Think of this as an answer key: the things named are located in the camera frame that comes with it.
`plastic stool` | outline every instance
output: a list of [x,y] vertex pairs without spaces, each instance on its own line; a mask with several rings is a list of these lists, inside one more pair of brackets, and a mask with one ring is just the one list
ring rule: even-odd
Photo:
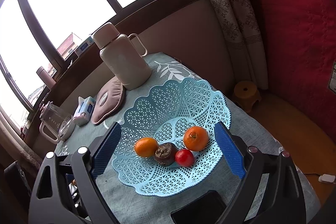
[[234,89],[232,100],[246,113],[250,113],[256,101],[261,101],[259,90],[251,81],[241,81]]

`glass pitcher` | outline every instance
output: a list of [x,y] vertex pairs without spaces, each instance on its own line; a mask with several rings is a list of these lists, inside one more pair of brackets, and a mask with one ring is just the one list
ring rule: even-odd
[[[68,139],[75,129],[75,123],[72,121],[73,116],[63,109],[55,106],[52,102],[48,102],[46,105],[42,105],[40,108],[42,111],[40,119],[42,121],[40,125],[40,133],[50,142],[57,144],[60,141]],[[56,140],[48,136],[44,131],[44,127],[47,127]]]

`curtain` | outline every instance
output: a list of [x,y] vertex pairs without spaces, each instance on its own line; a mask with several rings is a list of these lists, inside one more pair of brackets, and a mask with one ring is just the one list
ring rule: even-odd
[[23,169],[36,177],[42,159],[25,144],[11,124],[10,118],[0,106],[0,144]]
[[250,0],[210,0],[223,30],[236,81],[268,88],[263,40]]

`tissue box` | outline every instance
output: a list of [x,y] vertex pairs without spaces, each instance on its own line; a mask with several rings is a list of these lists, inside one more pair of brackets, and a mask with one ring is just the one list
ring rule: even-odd
[[93,109],[95,107],[96,101],[90,96],[86,99],[78,97],[78,107],[73,114],[73,122],[82,126],[89,122]]
[[94,43],[94,40],[91,36],[89,36],[87,39],[85,39],[76,49],[75,53],[77,56],[80,56],[88,47]]

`beige thermos jug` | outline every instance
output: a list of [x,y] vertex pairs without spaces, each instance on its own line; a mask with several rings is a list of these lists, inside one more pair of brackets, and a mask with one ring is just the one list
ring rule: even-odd
[[[144,55],[140,55],[132,44],[130,38],[133,36],[139,39],[145,49]],[[96,30],[92,38],[100,49],[101,59],[127,90],[136,89],[150,77],[152,69],[143,59],[147,55],[147,49],[137,34],[120,34],[108,22]]]

